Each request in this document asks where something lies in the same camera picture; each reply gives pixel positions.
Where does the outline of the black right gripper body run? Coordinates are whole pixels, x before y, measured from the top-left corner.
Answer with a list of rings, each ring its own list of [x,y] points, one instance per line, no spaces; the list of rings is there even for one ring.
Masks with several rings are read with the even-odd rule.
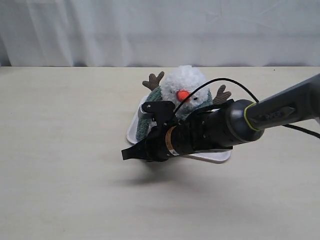
[[[153,126],[145,138],[147,162],[165,162],[173,157],[171,143],[172,126]]]

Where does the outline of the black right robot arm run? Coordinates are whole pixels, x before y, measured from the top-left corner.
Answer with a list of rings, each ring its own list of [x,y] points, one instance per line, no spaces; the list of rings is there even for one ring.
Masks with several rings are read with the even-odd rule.
[[[148,135],[123,149],[124,160],[161,163],[175,157],[221,153],[234,146],[257,141],[269,128],[283,126],[308,135],[319,133],[297,126],[320,116],[320,77],[314,75],[264,100],[230,99],[177,118],[179,106],[172,101],[146,101],[139,117],[156,122]]]

